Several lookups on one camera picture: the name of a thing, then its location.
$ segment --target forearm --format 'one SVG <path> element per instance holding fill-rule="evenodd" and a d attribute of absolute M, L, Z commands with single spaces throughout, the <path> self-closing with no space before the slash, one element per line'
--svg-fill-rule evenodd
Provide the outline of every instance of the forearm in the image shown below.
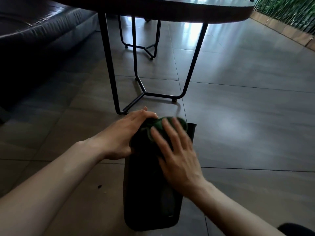
<path fill-rule="evenodd" d="M 0 199 L 0 235 L 41 235 L 71 192 L 100 160 L 85 142 Z"/>
<path fill-rule="evenodd" d="M 209 182 L 199 187 L 191 200 L 227 236 L 283 236 L 276 228 L 227 197 Z"/>

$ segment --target dark wooden tabletop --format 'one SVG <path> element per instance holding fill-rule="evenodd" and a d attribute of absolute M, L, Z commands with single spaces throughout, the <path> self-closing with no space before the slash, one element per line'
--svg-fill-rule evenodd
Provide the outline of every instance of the dark wooden tabletop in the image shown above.
<path fill-rule="evenodd" d="M 163 21 L 226 23 L 246 20 L 254 3 L 246 0 L 55 0 L 70 6 Z"/>

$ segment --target green cloth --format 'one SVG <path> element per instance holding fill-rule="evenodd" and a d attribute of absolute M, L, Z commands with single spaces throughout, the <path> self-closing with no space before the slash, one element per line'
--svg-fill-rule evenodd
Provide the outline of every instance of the green cloth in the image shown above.
<path fill-rule="evenodd" d="M 173 117 L 163 117 L 168 120 L 168 122 L 173 126 L 172 118 Z M 155 151 L 158 155 L 160 155 L 160 149 L 156 145 L 154 139 L 151 136 L 150 129 L 152 126 L 154 126 L 159 133 L 162 135 L 162 137 L 168 142 L 168 144 L 171 146 L 171 149 L 173 149 L 171 140 L 168 137 L 166 131 L 164 130 L 162 126 L 162 119 L 154 119 L 149 118 L 144 121 L 144 123 L 140 126 L 137 133 L 132 137 L 130 146 L 133 147 L 136 152 L 148 152 L 148 151 Z M 185 131 L 188 129 L 187 122 L 182 118 L 177 118 L 183 127 Z"/>

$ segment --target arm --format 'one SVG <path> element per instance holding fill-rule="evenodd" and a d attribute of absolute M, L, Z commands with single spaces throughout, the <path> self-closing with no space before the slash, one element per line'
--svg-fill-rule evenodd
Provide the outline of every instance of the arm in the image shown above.
<path fill-rule="evenodd" d="M 168 121 L 163 120 L 163 127 L 174 148 L 173 152 L 159 132 L 151 129 L 151 135 L 165 158 L 165 161 L 159 158 L 159 163 L 168 182 L 194 202 L 225 235 L 284 236 L 205 180 L 190 138 L 176 118 L 173 119 L 173 124 L 176 131 Z"/>
<path fill-rule="evenodd" d="M 41 235 L 71 192 L 101 160 L 130 155 L 129 141 L 153 112 L 132 112 L 64 154 L 0 199 L 0 235 Z"/>

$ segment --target green plant wall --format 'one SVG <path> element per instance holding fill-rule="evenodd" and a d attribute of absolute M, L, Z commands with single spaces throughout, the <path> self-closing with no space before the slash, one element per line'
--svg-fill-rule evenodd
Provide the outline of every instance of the green plant wall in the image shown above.
<path fill-rule="evenodd" d="M 258 0 L 255 10 L 299 30 L 315 34 L 315 0 Z"/>

